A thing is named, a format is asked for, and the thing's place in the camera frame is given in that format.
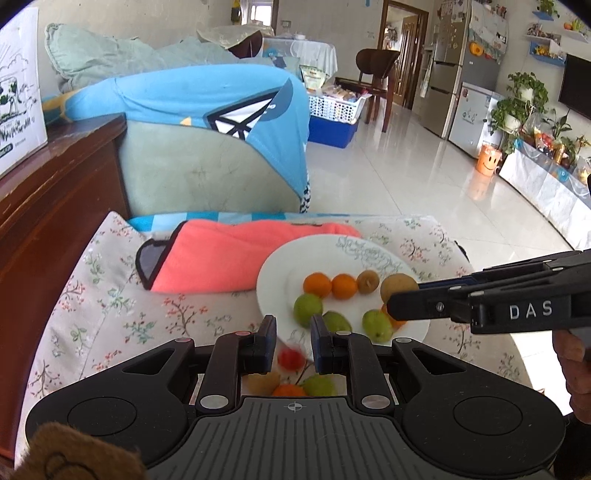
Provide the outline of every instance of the white plastic basket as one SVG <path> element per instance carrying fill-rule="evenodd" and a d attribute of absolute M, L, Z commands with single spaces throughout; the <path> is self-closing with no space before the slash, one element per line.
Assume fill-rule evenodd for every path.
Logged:
<path fill-rule="evenodd" d="M 353 125 L 361 115 L 361 110 L 370 95 L 361 96 L 355 103 L 335 98 L 310 95 L 310 115 L 319 116 L 333 122 Z"/>

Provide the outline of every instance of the blue cloth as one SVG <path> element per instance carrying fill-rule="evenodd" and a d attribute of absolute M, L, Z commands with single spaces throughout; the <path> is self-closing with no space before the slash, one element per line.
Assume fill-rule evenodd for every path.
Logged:
<path fill-rule="evenodd" d="M 136 217 L 129 220 L 129 224 L 138 232 L 172 232 L 185 220 L 202 219 L 227 225 L 253 222 L 255 220 L 301 220 L 302 218 L 348 217 L 342 213 L 224 213 L 224 212 L 182 212 L 162 213 Z"/>
<path fill-rule="evenodd" d="M 303 197 L 309 99 L 285 70 L 256 64 L 162 70 L 103 80 L 44 104 L 46 122 L 122 112 L 128 120 L 209 128 L 245 140 Z"/>

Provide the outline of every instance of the tiled floor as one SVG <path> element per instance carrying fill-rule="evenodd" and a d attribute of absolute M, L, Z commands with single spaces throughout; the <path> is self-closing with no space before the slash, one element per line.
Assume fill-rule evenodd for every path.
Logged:
<path fill-rule="evenodd" d="M 556 230 L 500 178 L 489 184 L 475 160 L 394 107 L 390 128 L 359 126 L 344 150 L 309 143 L 312 210 L 437 218 L 481 270 L 569 250 Z M 514 335 L 534 388 L 570 411 L 549 332 Z"/>

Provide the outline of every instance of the white flower pot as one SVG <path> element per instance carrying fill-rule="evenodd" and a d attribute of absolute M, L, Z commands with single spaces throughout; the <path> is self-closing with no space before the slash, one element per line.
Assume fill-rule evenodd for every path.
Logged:
<path fill-rule="evenodd" d="M 519 98 L 522 99 L 524 102 L 534 102 L 534 89 L 533 88 L 525 88 L 521 87 L 519 89 Z"/>
<path fill-rule="evenodd" d="M 505 115 L 505 129 L 509 132 L 514 132 L 518 130 L 521 126 L 521 122 L 517 120 L 513 115 L 506 114 Z"/>

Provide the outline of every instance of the black tv screen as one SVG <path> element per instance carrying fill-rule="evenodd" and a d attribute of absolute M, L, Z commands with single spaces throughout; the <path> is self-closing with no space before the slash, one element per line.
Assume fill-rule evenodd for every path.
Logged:
<path fill-rule="evenodd" d="M 558 101 L 591 119 L 591 61 L 567 56 Z"/>

